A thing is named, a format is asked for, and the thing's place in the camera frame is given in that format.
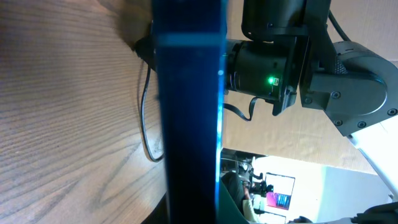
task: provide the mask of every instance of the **wooden table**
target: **wooden table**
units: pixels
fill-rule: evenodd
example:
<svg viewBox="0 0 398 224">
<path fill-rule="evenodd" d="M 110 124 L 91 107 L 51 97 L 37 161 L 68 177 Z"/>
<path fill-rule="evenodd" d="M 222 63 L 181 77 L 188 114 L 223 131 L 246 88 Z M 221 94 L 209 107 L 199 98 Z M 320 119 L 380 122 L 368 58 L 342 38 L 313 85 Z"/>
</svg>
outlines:
<svg viewBox="0 0 398 224">
<path fill-rule="evenodd" d="M 0 223 L 140 223 L 165 193 L 139 128 L 148 2 L 0 3 Z M 146 123 L 159 145 L 152 76 Z"/>
</svg>

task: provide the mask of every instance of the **cardboard surface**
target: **cardboard surface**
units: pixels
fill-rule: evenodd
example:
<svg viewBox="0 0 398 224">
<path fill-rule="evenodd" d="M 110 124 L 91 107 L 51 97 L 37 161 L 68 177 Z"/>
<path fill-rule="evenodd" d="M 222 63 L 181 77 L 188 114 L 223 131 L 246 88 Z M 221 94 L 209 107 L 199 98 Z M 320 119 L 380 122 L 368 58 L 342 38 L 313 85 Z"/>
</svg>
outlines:
<svg viewBox="0 0 398 224">
<path fill-rule="evenodd" d="M 351 38 L 380 56 L 398 60 L 396 14 L 398 1 L 333 0 L 331 10 L 340 26 Z M 228 38 L 244 39 L 241 32 L 243 0 L 229 2 Z M 331 39 L 340 37 L 330 24 Z M 230 92 L 226 101 L 248 114 L 252 96 Z M 224 147 L 316 162 L 345 169 L 374 172 L 362 154 L 341 136 L 323 111 L 302 108 L 296 104 L 279 116 L 272 105 L 258 101 L 251 122 L 245 122 L 225 111 Z"/>
</svg>

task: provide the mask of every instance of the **screw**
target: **screw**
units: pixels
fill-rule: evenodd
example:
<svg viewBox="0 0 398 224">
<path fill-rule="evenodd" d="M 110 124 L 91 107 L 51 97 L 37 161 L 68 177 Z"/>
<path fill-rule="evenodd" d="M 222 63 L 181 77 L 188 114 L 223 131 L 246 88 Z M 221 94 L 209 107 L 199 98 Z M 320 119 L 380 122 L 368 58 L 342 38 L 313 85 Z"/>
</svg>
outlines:
<svg viewBox="0 0 398 224">
<path fill-rule="evenodd" d="M 335 124 L 338 127 L 341 126 L 343 122 L 341 120 L 336 120 L 335 122 L 333 122 L 333 124 Z"/>
<path fill-rule="evenodd" d="M 398 110 L 397 109 L 389 109 L 388 111 L 387 111 L 387 114 L 388 115 L 390 115 L 390 116 L 394 116 L 394 115 L 396 115 L 398 113 Z"/>
<path fill-rule="evenodd" d="M 312 99 L 309 98 L 309 97 L 306 97 L 306 98 L 304 99 L 304 103 L 305 103 L 305 104 L 311 104 L 311 103 L 312 103 Z"/>
<path fill-rule="evenodd" d="M 358 123 L 358 127 L 359 127 L 359 128 L 365 128 L 365 127 L 366 127 L 366 122 L 365 122 L 365 121 L 360 121 L 360 122 Z"/>
<path fill-rule="evenodd" d="M 340 98 L 340 96 L 341 96 L 341 93 L 340 92 L 333 92 L 333 93 L 331 93 L 331 97 L 333 98 L 333 99 L 338 99 L 338 98 Z"/>
</svg>

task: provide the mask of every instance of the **black wire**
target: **black wire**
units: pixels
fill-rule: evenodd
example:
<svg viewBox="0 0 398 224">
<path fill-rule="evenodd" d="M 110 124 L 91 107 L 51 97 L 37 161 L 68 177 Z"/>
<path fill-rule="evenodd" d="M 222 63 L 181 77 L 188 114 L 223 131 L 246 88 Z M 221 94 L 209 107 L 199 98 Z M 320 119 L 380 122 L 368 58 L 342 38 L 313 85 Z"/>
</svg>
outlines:
<svg viewBox="0 0 398 224">
<path fill-rule="evenodd" d="M 147 96 L 148 85 L 149 85 L 149 78 L 150 78 L 150 67 L 148 65 L 147 78 L 145 80 L 144 91 L 142 92 L 142 98 L 141 98 L 141 113 L 140 113 L 141 131 L 142 131 L 142 138 L 144 141 L 144 147 L 145 147 L 145 150 L 148 152 L 149 159 L 153 162 L 159 162 L 163 159 L 164 153 L 161 156 L 159 156 L 158 158 L 154 158 L 154 156 L 152 155 L 152 153 L 149 149 L 149 144 L 148 144 L 148 139 L 147 139 L 147 130 L 145 128 L 144 109 L 145 109 L 145 98 Z"/>
<path fill-rule="evenodd" d="M 333 27 L 335 27 L 337 33 L 340 35 L 340 37 L 344 40 L 344 41 L 351 41 L 348 36 L 346 35 L 346 33 L 344 33 L 343 29 L 340 27 L 340 25 L 338 24 L 336 18 L 334 17 L 333 13 L 331 13 L 331 11 L 329 11 L 329 19 L 331 24 L 333 25 Z"/>
<path fill-rule="evenodd" d="M 245 121 L 251 121 L 252 117 L 253 117 L 253 111 L 254 111 L 254 106 L 256 105 L 256 101 L 257 99 L 260 99 L 258 97 L 254 97 L 249 104 L 249 118 L 246 118 L 244 116 L 244 114 L 242 113 L 242 111 L 240 111 L 237 107 L 228 104 L 228 103 L 224 103 L 224 108 L 227 110 L 230 110 L 232 112 L 234 112 L 236 115 L 238 115 L 240 118 L 242 118 Z"/>
</svg>

